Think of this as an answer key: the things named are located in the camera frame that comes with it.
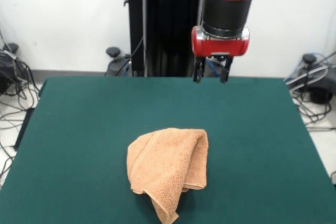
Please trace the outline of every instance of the black metal stand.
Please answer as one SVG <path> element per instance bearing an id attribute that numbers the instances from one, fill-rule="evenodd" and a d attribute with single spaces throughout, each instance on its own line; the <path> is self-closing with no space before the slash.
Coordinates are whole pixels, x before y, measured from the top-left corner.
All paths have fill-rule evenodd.
<path id="1" fill-rule="evenodd" d="M 143 0 L 128 1 L 131 49 L 134 51 L 144 34 L 146 44 L 145 61 L 143 47 L 132 58 L 133 71 L 143 76 L 146 65 L 148 76 L 191 76 L 191 30 L 197 25 L 200 0 L 145 0 L 145 13 Z"/>

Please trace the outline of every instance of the table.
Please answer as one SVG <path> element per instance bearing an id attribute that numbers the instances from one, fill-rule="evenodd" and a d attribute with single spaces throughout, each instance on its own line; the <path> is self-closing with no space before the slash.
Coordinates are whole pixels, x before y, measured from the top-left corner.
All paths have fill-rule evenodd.
<path id="1" fill-rule="evenodd" d="M 126 155 L 166 127 L 209 137 L 208 186 L 182 195 L 176 223 L 336 223 L 336 191 L 281 80 L 103 77 L 47 80 L 0 223 L 159 223 L 130 190 Z"/>

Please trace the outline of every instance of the white wall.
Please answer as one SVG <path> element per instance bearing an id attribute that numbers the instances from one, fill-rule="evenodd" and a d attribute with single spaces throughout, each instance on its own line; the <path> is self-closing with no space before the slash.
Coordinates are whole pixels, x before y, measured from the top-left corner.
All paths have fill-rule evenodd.
<path id="1" fill-rule="evenodd" d="M 0 22 L 32 69 L 105 71 L 107 47 L 130 49 L 128 8 L 122 4 L 0 0 Z M 336 49 L 336 0 L 254 0 L 248 27 L 250 49 L 236 59 L 233 74 L 284 77 L 303 53 Z"/>

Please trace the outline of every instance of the towel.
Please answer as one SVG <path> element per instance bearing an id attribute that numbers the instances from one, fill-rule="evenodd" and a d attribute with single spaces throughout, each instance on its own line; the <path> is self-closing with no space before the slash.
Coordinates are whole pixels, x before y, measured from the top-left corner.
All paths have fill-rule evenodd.
<path id="1" fill-rule="evenodd" d="M 206 186 L 208 138 L 204 130 L 165 129 L 138 137 L 127 153 L 127 175 L 136 194 L 151 197 L 158 218 L 172 224 L 180 195 Z"/>

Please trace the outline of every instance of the red robot arm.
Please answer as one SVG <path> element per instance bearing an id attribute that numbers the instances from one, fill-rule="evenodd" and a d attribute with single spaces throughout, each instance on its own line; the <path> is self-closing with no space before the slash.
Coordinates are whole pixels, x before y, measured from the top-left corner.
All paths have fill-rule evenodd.
<path id="1" fill-rule="evenodd" d="M 221 82 L 228 80 L 234 56 L 243 55 L 249 44 L 245 27 L 252 0 L 204 0 L 202 24 L 192 31 L 192 48 L 196 57 L 194 81 L 200 82 L 205 58 L 224 56 Z"/>

